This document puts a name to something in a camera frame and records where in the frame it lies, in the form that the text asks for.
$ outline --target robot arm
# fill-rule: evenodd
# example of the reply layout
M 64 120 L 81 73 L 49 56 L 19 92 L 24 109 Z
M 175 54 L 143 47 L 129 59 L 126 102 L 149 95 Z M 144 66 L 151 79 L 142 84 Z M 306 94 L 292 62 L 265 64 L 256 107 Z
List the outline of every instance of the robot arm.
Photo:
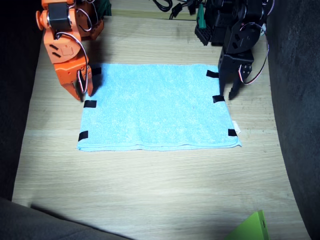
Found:
M 251 48 L 258 42 L 263 24 L 272 12 L 275 0 L 208 0 L 204 14 L 205 27 L 199 23 L 195 34 L 203 45 L 222 46 L 218 62 L 220 95 L 224 95 L 227 79 L 233 78 L 229 99 L 233 99 L 241 84 L 253 83 L 263 67 L 252 80 L 244 81 L 252 72 L 254 56 Z
M 83 39 L 95 40 L 104 28 L 94 1 L 42 0 L 43 11 L 36 12 L 43 41 L 60 84 L 77 100 L 93 92 L 92 70 L 82 45 Z

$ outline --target towel tag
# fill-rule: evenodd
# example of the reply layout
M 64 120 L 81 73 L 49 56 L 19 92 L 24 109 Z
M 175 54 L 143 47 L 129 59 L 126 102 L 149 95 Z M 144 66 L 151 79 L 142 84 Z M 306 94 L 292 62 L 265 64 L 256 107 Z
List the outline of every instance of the towel tag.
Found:
M 241 133 L 240 127 L 236 121 L 232 121 L 236 134 Z

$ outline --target green connector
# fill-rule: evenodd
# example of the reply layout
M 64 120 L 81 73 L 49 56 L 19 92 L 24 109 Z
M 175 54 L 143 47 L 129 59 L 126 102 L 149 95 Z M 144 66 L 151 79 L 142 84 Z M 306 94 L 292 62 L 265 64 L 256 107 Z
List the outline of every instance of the green connector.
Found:
M 200 29 L 206 29 L 206 21 L 205 21 L 205 10 L 204 5 L 201 3 L 198 8 L 198 13 L 196 15 L 196 21 L 199 24 Z
M 224 240 L 269 240 L 264 211 L 256 211 Z

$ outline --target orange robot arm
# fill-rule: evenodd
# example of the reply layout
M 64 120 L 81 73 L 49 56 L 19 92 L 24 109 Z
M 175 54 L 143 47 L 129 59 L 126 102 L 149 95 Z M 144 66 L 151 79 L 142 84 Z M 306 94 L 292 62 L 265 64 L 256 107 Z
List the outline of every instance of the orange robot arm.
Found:
M 95 0 L 42 0 L 43 11 L 36 12 L 43 41 L 60 84 L 77 100 L 93 92 L 92 70 L 82 45 L 84 38 L 95 40 L 104 29 L 98 19 Z M 90 15 L 96 16 L 92 24 Z

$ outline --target towel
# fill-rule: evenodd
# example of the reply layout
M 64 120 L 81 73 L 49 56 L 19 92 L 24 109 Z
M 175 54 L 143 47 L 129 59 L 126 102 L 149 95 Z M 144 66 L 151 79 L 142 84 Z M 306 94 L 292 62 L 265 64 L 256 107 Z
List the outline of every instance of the towel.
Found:
M 92 69 L 77 148 L 175 151 L 241 146 L 212 65 L 101 64 Z

